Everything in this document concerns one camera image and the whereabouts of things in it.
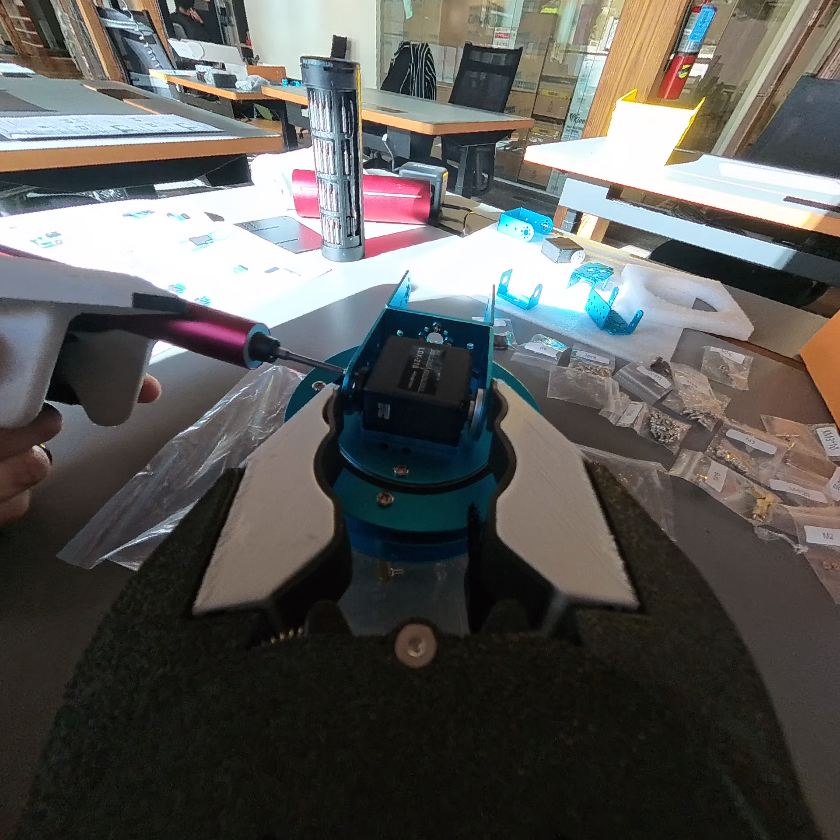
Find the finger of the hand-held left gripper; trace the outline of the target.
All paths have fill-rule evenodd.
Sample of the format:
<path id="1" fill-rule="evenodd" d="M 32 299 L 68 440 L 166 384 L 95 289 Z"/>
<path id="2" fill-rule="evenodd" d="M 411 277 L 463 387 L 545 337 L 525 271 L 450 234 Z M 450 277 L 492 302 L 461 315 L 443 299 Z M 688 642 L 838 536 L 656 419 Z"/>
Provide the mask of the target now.
<path id="1" fill-rule="evenodd" d="M 138 309 L 183 315 L 187 301 L 147 280 L 21 256 L 1 257 L 2 301 Z"/>

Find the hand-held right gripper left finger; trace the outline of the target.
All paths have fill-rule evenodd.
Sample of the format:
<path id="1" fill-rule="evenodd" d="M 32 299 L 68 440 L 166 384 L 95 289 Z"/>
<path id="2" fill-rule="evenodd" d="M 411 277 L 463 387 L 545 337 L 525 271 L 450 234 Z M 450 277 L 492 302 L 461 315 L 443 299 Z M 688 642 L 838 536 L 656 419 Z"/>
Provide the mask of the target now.
<path id="1" fill-rule="evenodd" d="M 279 609 L 282 597 L 343 562 L 343 520 L 328 471 L 340 396 L 325 385 L 245 460 L 194 616 Z"/>

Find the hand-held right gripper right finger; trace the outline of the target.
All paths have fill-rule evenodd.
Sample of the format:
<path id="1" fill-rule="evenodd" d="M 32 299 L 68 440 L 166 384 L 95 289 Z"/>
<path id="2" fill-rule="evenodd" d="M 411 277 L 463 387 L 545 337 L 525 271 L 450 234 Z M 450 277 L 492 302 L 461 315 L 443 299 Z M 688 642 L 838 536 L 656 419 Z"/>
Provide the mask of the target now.
<path id="1" fill-rule="evenodd" d="M 489 587 L 542 614 L 573 604 L 635 611 L 639 600 L 580 450 L 509 384 L 491 383 Z"/>

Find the large clear plastic bag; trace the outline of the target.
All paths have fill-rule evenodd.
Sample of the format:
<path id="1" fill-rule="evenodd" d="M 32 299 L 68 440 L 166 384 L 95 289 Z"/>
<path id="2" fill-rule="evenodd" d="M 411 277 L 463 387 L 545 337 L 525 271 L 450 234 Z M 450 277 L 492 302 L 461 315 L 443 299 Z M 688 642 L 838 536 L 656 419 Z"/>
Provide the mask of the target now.
<path id="1" fill-rule="evenodd" d="M 254 376 L 165 445 L 145 470 L 131 478 L 58 552 L 58 557 L 83 569 L 110 560 L 134 571 L 151 560 L 149 574 L 170 573 L 176 565 L 181 566 L 186 575 L 182 593 L 187 599 L 186 609 L 193 615 L 193 603 L 244 473 L 244 462 L 286 421 L 289 400 L 303 379 L 283 365 L 270 366 Z M 339 432 L 343 427 L 342 401 L 340 397 L 340 409 L 335 412 Z M 335 481 L 341 468 L 338 443 L 328 451 L 329 477 Z M 586 452 L 581 455 L 640 603 L 629 538 L 620 534 L 623 515 L 618 509 L 626 506 L 630 518 L 640 517 L 643 536 L 652 527 L 646 516 L 648 510 L 620 486 L 619 477 L 608 465 L 589 460 Z M 400 569 L 411 564 L 442 564 L 447 570 L 453 566 L 455 582 L 468 609 L 481 598 L 490 605 L 505 599 L 527 604 L 520 597 L 503 598 L 489 587 L 489 505 L 486 514 L 480 515 L 475 507 L 468 511 L 466 553 L 449 560 L 424 562 L 384 559 L 358 550 L 351 542 L 340 499 L 333 489 L 335 481 L 330 486 L 343 520 L 343 562 L 330 563 L 312 576 L 309 588 L 301 586 L 280 599 L 280 608 L 271 610 L 286 624 L 294 622 L 294 615 L 302 622 L 304 613 L 314 604 L 340 601 L 351 586 L 356 553 Z"/>

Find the blue toy robot arm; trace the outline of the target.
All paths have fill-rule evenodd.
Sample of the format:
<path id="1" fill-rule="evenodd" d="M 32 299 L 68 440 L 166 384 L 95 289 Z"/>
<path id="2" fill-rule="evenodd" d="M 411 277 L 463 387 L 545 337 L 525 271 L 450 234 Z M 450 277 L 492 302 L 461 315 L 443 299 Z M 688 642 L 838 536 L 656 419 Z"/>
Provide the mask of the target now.
<path id="1" fill-rule="evenodd" d="M 466 553 L 470 507 L 485 515 L 497 486 L 489 461 L 491 380 L 536 411 L 493 360 L 495 287 L 479 318 L 409 307 L 406 271 L 361 345 L 333 356 L 292 394 L 285 420 L 325 385 L 342 396 L 341 468 L 333 489 L 357 550 L 384 559 L 449 560 Z"/>

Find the red electric screwdriver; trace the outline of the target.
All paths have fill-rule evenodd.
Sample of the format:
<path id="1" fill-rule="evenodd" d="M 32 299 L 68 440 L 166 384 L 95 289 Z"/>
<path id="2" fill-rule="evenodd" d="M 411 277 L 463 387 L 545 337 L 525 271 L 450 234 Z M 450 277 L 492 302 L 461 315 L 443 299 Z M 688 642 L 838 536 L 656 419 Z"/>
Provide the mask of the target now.
<path id="1" fill-rule="evenodd" d="M 2 256 L 21 256 L 56 262 L 27 255 L 9 246 L 2 246 Z M 133 308 L 90 307 L 86 311 L 80 308 L 78 313 L 69 318 L 64 333 L 93 335 L 120 331 L 152 342 L 162 341 L 212 360 L 248 369 L 266 363 L 289 361 L 334 375 L 342 375 L 345 372 L 343 367 L 336 364 L 314 360 L 287 350 L 278 339 L 270 335 L 269 329 L 263 323 L 184 300 L 187 301 L 187 312 L 183 315 Z"/>

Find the dark-topped orange-edged desk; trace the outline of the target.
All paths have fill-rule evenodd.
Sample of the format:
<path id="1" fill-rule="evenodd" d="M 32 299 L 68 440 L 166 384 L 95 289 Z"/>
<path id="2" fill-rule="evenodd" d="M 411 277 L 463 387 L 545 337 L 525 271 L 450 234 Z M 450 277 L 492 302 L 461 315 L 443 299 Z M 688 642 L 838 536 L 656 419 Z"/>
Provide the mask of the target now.
<path id="1" fill-rule="evenodd" d="M 210 133 L 115 138 L 2 138 L 2 189 L 87 192 L 151 187 L 207 177 L 211 186 L 250 183 L 250 155 L 284 151 L 280 134 L 252 122 L 113 81 L 2 76 L 2 116 L 126 118 L 168 114 L 212 127 Z"/>

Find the long orange-edged desk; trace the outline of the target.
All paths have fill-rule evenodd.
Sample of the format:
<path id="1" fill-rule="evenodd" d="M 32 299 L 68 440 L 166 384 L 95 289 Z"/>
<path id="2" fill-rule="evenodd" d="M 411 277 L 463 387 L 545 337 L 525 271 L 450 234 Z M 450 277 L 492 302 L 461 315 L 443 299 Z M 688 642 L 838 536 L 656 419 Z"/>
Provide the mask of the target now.
<path id="1" fill-rule="evenodd" d="M 181 88 L 200 91 L 231 102 L 271 102 L 276 109 L 286 151 L 298 147 L 296 127 L 309 127 L 307 89 L 303 86 L 267 85 L 261 93 L 216 88 L 195 78 L 193 73 L 151 70 L 154 78 Z M 412 159 L 435 138 L 454 136 L 454 144 L 465 149 L 458 156 L 455 178 L 456 194 L 483 196 L 490 189 L 495 174 L 496 144 L 516 131 L 528 132 L 531 118 L 492 112 L 456 104 L 412 98 L 403 94 L 363 88 L 360 93 L 360 117 L 366 123 L 388 128 L 385 151 L 397 152 L 398 158 Z"/>

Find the printed instruction sheet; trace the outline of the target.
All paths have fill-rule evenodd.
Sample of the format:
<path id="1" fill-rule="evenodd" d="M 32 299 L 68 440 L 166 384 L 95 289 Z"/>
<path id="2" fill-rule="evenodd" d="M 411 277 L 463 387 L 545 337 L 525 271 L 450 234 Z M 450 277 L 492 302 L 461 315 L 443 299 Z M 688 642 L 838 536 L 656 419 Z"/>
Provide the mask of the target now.
<path id="1" fill-rule="evenodd" d="M 239 316 L 330 272 L 186 200 L 72 206 L 2 217 L 2 245 L 147 280 Z"/>

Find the white foam sheet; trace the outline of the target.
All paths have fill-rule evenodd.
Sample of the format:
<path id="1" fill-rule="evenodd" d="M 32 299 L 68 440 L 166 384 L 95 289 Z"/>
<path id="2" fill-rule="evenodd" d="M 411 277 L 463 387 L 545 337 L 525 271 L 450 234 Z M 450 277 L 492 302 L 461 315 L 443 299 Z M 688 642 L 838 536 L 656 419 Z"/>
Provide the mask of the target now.
<path id="1" fill-rule="evenodd" d="M 753 323 L 721 283 L 657 266 L 590 239 L 574 236 L 573 240 L 583 248 L 587 263 L 613 268 L 606 287 L 596 294 L 608 301 L 618 289 L 612 308 L 627 322 L 638 310 L 643 312 L 632 334 L 614 336 L 597 327 L 585 312 L 591 285 L 581 281 L 569 286 L 573 266 L 554 264 L 543 255 L 541 244 L 518 242 L 494 227 L 464 238 L 444 239 L 408 260 L 399 273 L 410 274 L 412 302 L 446 296 L 487 302 L 491 287 L 510 270 L 512 294 L 526 298 L 541 285 L 541 297 L 529 310 L 497 299 L 497 310 L 550 332 L 594 343 L 629 361 L 673 357 L 685 329 L 736 340 L 746 340 L 753 332 Z"/>

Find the grey screwdriver bit holder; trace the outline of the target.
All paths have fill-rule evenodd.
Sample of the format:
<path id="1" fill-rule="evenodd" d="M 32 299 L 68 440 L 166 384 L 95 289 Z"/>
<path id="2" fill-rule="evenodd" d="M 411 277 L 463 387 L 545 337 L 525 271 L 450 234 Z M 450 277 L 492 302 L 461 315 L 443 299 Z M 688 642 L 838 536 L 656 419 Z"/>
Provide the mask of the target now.
<path id="1" fill-rule="evenodd" d="M 361 69 L 346 59 L 303 56 L 322 254 L 350 263 L 364 257 Z"/>

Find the red cylindrical case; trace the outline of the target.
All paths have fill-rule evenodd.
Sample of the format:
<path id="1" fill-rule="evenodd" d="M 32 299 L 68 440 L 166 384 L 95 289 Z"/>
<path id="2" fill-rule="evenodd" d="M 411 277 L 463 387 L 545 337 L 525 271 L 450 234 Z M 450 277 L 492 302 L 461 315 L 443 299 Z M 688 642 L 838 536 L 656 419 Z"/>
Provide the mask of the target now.
<path id="1" fill-rule="evenodd" d="M 337 181 L 315 171 L 295 170 L 292 198 L 301 217 L 348 217 L 375 223 L 425 224 L 428 218 L 426 195 L 421 185 L 392 175 L 363 175 L 361 194 L 354 178 Z"/>

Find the white side table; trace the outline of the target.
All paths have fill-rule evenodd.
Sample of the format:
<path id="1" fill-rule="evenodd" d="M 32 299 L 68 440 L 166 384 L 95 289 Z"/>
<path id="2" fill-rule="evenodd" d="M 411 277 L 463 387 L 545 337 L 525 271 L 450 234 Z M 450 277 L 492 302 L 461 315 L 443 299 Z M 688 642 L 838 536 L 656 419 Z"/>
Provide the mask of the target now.
<path id="1" fill-rule="evenodd" d="M 578 214 L 838 287 L 837 176 L 678 150 L 623 160 L 606 138 L 542 143 L 525 162 L 564 176 Z"/>

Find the black flat panel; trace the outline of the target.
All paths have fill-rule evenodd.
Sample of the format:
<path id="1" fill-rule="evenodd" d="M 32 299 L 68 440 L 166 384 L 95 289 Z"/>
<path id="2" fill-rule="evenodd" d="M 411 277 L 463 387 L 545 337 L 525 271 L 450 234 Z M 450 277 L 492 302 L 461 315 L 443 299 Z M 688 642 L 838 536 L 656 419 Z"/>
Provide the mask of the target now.
<path id="1" fill-rule="evenodd" d="M 838 177 L 839 79 L 799 79 L 743 159 Z"/>

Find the thin blue U bracket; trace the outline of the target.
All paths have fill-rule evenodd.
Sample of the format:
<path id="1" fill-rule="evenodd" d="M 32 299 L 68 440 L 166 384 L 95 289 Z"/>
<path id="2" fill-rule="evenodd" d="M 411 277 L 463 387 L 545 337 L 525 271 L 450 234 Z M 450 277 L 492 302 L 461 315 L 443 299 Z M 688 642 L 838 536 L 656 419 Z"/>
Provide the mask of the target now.
<path id="1" fill-rule="evenodd" d="M 511 282 L 516 279 L 518 282 L 511 285 Z M 537 307 L 543 292 L 543 284 L 531 284 L 529 282 L 522 285 L 522 277 L 517 275 L 514 277 L 514 270 L 512 268 L 503 271 L 500 274 L 499 282 L 496 290 L 496 297 L 509 305 L 521 310 L 531 310 Z"/>

